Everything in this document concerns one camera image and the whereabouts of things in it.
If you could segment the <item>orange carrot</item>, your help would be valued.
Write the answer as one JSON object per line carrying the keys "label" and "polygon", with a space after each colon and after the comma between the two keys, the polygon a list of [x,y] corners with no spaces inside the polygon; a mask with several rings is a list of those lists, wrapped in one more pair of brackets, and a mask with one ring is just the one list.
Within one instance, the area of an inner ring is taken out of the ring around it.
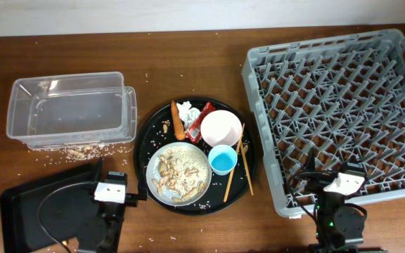
{"label": "orange carrot", "polygon": [[172,101],[170,106],[174,126],[174,135],[178,141],[183,141],[186,138],[186,134],[184,131],[184,126],[179,116],[179,109],[175,101]]}

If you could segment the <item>grey plate with rice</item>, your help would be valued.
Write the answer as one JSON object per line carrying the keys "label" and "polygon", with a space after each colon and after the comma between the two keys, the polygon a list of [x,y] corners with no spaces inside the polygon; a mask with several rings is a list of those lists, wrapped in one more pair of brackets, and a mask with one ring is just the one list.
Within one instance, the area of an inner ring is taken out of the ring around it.
{"label": "grey plate with rice", "polygon": [[212,170],[201,149],[176,142],[151,156],[145,176],[151,196],[160,204],[182,207],[197,202],[207,192]]}

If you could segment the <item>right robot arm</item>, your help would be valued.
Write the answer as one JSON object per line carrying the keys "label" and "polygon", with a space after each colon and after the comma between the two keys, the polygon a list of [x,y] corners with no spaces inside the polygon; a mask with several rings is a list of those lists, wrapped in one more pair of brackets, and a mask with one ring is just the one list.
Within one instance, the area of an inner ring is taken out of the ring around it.
{"label": "right robot arm", "polygon": [[346,199],[367,181],[365,170],[355,158],[344,162],[337,171],[317,171],[314,150],[309,151],[302,172],[297,175],[307,184],[304,189],[316,196],[312,216],[316,224],[316,244],[310,252],[358,252],[364,242],[367,211]]}

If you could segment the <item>white tissue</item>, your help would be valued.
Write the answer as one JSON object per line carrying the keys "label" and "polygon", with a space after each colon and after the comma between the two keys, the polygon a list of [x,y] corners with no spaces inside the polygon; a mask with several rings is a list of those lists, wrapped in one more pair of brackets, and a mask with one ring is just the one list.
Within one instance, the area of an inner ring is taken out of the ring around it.
{"label": "white tissue", "polygon": [[184,129],[187,130],[199,118],[201,112],[193,107],[189,101],[176,104],[179,111],[179,118],[184,123]]}

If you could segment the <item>pink bowl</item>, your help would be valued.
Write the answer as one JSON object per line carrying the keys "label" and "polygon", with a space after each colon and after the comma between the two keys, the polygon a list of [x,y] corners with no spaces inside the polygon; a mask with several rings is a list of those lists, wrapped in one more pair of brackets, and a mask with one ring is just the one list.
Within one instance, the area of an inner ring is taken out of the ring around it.
{"label": "pink bowl", "polygon": [[228,110],[215,110],[209,113],[200,126],[202,139],[206,144],[232,146],[238,142],[242,134],[239,118]]}

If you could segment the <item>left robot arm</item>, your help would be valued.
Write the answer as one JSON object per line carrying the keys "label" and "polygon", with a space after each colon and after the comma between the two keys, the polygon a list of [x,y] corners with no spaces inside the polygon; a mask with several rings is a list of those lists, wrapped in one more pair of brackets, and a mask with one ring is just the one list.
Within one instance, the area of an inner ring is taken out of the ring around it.
{"label": "left robot arm", "polygon": [[141,179],[136,193],[127,192],[126,173],[109,171],[102,179],[103,158],[92,172],[92,201],[98,204],[95,216],[85,218],[77,230],[78,252],[116,253],[118,250],[124,213],[148,199],[146,181]]}

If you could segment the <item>light blue cup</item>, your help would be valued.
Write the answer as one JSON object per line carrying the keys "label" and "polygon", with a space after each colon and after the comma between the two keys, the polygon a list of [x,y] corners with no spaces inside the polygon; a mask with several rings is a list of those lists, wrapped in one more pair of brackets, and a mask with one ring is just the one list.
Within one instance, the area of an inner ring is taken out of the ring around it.
{"label": "light blue cup", "polygon": [[215,174],[225,176],[233,168],[234,157],[235,150],[231,146],[217,145],[209,152],[208,161]]}

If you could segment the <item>wooden chopstick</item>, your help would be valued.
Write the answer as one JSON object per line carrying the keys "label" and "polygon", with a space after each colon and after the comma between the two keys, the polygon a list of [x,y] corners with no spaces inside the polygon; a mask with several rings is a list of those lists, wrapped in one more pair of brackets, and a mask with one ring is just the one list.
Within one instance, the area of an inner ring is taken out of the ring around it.
{"label": "wooden chopstick", "polygon": [[227,185],[226,185],[226,190],[225,190],[223,202],[227,202],[228,197],[229,197],[229,191],[230,191],[230,188],[231,188],[231,182],[233,180],[233,174],[234,174],[235,167],[236,167],[237,160],[238,160],[238,153],[240,151],[240,142],[242,141],[244,128],[245,128],[245,123],[243,123],[243,125],[242,125],[240,138],[238,139],[238,142],[237,142],[237,145],[236,145],[236,151],[235,151],[235,157],[234,157],[235,159],[234,159],[234,163],[233,163],[233,168],[229,173],[229,179],[228,179],[228,182],[227,182]]}
{"label": "wooden chopstick", "polygon": [[243,164],[244,164],[244,167],[245,167],[245,174],[246,174],[246,177],[247,177],[247,182],[248,182],[248,185],[249,185],[250,193],[251,193],[251,195],[254,195],[254,190],[253,190],[253,187],[252,187],[252,181],[251,181],[251,178],[250,178],[250,171],[249,171],[248,161],[246,159],[245,148],[244,148],[243,140],[242,140],[241,137],[240,137],[239,141],[240,141],[240,144],[239,144],[240,152],[241,152],[241,155],[242,155],[242,158],[243,158]]}

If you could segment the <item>red snack wrapper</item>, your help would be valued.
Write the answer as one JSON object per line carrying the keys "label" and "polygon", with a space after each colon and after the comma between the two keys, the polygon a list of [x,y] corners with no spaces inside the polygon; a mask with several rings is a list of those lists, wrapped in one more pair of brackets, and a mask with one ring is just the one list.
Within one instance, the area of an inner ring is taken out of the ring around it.
{"label": "red snack wrapper", "polygon": [[207,102],[205,104],[205,107],[202,109],[202,112],[196,119],[196,121],[194,121],[194,123],[192,123],[192,125],[190,125],[189,128],[187,128],[186,136],[190,139],[191,143],[197,144],[199,140],[202,138],[201,136],[202,121],[208,114],[210,114],[213,111],[215,111],[215,107],[210,102]]}

